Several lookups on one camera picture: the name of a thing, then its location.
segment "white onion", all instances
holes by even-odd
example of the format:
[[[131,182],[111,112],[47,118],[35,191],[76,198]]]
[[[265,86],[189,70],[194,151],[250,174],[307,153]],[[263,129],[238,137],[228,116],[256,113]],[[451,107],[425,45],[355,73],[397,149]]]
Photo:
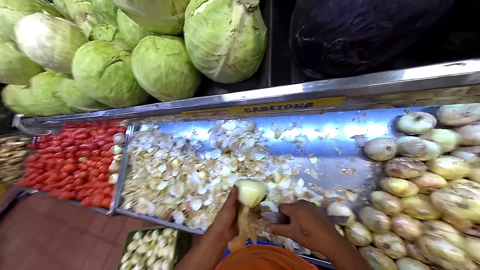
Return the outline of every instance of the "white onion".
[[[424,133],[437,125],[435,116],[418,111],[410,112],[398,119],[396,127],[404,133]]]
[[[470,172],[469,165],[463,160],[454,156],[439,156],[427,163],[431,172],[447,179],[461,179]]]
[[[480,123],[472,123],[455,129],[461,136],[460,144],[468,146],[480,145]]]
[[[438,121],[459,126],[480,121],[480,103],[443,105],[437,111]]]
[[[460,143],[460,135],[450,129],[431,129],[420,136],[423,139],[434,141],[440,145],[442,153],[450,152]]]
[[[376,138],[366,142],[364,150],[372,160],[385,161],[396,155],[396,144],[389,138]]]
[[[398,152],[402,157],[416,160],[432,160],[440,155],[438,143],[422,138],[405,136],[396,141]]]

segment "produce display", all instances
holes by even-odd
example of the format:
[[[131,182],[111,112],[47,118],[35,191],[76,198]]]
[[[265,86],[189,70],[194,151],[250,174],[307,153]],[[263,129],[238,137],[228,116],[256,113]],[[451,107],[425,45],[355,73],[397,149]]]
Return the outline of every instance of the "produce display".
[[[108,209],[118,180],[125,131],[126,127],[86,123],[40,136],[17,185],[81,201],[85,207]]]
[[[33,117],[90,112],[191,98],[201,73],[255,73],[267,44],[258,3],[189,3],[0,0],[3,103]]]

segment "tiled floor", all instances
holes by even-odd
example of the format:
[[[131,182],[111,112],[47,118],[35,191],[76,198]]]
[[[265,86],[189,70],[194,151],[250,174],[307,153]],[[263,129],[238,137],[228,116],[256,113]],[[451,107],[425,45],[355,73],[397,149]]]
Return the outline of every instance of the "tiled floor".
[[[0,220],[0,270],[115,270],[127,233],[147,226],[32,195]]]

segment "hand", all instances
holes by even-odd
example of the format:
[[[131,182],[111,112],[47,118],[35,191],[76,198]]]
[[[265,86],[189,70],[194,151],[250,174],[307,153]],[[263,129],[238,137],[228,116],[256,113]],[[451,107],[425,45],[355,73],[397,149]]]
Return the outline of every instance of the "hand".
[[[339,241],[344,241],[314,203],[299,200],[291,204],[280,204],[278,210],[290,217],[290,224],[269,224],[267,233],[288,237],[324,255],[332,244],[337,245]]]
[[[222,237],[226,242],[232,240],[239,235],[239,228],[237,225],[237,214],[239,211],[240,202],[238,199],[238,188],[234,186],[230,190],[227,200],[222,206],[222,209],[217,213],[212,225],[208,228],[208,233],[213,233]]]

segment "green cabbage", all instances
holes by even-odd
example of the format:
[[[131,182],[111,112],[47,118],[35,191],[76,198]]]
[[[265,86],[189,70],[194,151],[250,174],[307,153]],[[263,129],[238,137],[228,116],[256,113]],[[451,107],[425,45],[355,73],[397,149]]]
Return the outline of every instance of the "green cabbage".
[[[192,0],[183,32],[194,66],[220,83],[236,83],[255,73],[267,45],[258,0]]]
[[[117,26],[117,7],[113,0],[92,0],[93,13],[104,24]]]
[[[119,46],[90,41],[73,59],[73,78],[88,96],[114,108],[140,104],[148,94],[138,85],[130,68],[131,54]]]
[[[17,50],[15,42],[0,42],[0,83],[27,85],[33,75],[42,71],[40,65]]]
[[[30,96],[28,86],[8,85],[1,92],[1,100],[7,108],[16,113],[33,116],[25,102],[25,97],[28,96]]]
[[[123,38],[125,39],[125,42],[132,48],[137,46],[138,42],[142,38],[153,34],[139,26],[120,9],[117,11],[117,25],[122,33]]]
[[[68,106],[76,108],[78,112],[106,110],[110,107],[102,104],[79,89],[76,82],[70,78],[64,78],[59,88],[60,99]]]
[[[42,0],[0,0],[0,35],[15,39],[13,27],[23,17],[36,12],[61,17],[51,4]]]
[[[167,35],[182,33],[190,0],[113,0],[143,29]]]
[[[72,72],[77,49],[88,42],[72,22],[35,13],[15,25],[17,44],[31,60],[62,73]]]
[[[140,40],[133,50],[132,70],[145,91],[161,101],[191,98],[201,81],[183,39],[174,36]]]

